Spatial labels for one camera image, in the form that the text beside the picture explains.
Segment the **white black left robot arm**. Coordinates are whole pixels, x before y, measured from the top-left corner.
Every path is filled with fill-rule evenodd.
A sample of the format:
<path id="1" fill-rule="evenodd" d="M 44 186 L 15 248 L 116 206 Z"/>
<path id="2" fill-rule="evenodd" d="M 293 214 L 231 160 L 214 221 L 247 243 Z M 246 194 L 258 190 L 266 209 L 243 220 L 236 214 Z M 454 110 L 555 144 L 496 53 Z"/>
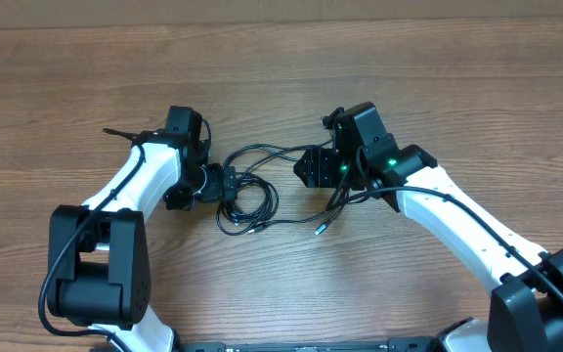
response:
<path id="1" fill-rule="evenodd" d="M 146 223 L 159 202 L 190 211 L 234 200 L 237 176 L 209 160 L 208 122 L 170 107 L 164 127 L 123 133 L 130 155 L 80 205 L 60 205 L 49 224 L 48 272 L 38 297 L 43 328 L 56 336 L 99 335 L 118 351 L 178 351 L 177 332 L 151 307 Z"/>

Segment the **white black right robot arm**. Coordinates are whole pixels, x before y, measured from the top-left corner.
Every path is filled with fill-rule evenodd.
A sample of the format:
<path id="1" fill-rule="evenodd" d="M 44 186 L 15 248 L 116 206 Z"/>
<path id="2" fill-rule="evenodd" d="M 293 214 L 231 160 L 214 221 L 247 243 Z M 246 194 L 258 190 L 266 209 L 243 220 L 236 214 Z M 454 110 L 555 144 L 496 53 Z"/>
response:
<path id="1" fill-rule="evenodd" d="M 332 145 L 310 147 L 293 171 L 332 188 L 339 210 L 381 198 L 433 234 L 490 297 L 487 320 L 466 319 L 406 351 L 563 351 L 563 248 L 551 253 L 503 225 L 427 151 L 401 148 L 371 102 L 323 118 Z"/>

